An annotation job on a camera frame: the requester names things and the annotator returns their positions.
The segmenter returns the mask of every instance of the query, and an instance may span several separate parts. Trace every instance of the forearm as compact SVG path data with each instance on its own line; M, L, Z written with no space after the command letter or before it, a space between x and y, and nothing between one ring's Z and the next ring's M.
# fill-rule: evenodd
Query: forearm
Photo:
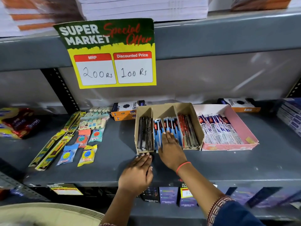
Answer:
M118 189L101 224L108 223L116 226L126 226L134 199L135 197L130 192Z
M208 216L214 202L224 196L224 194L201 175L191 163L181 166L178 170L178 175L197 200L205 216Z

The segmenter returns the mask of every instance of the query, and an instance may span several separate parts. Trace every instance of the wall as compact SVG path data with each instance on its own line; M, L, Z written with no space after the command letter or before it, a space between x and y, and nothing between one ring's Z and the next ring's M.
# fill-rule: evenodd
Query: wall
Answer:
M81 109L144 99L192 102L220 97L257 100L286 96L301 77L301 49L156 62L157 86L79 89L72 67L60 68ZM66 113L40 70L1 74L1 106L30 106Z

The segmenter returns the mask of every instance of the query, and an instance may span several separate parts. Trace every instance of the blue sleeve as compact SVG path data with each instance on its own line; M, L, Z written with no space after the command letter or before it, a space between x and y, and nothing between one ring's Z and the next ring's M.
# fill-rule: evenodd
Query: blue sleeve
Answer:
M218 211L213 226L264 226L252 213L236 201L226 202Z

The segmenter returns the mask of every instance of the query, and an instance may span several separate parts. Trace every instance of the hand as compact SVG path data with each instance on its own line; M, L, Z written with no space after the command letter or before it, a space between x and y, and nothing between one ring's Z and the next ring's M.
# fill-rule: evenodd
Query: hand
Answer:
M163 148L159 149L159 156L168 168L177 171L182 163L187 162L184 151L172 133L162 133L162 146Z
M126 190L133 197L140 195L153 180L152 156L149 153L137 156L122 172L118 189Z

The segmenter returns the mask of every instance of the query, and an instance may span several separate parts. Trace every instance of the red label header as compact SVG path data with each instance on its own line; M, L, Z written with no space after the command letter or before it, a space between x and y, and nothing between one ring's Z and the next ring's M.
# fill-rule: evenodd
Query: red label header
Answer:
M151 59L151 51L136 51L136 52L114 53L113 56L114 56L114 60Z
M106 61L112 60L111 54L87 54L87 55L75 55L75 62L88 62L88 61Z

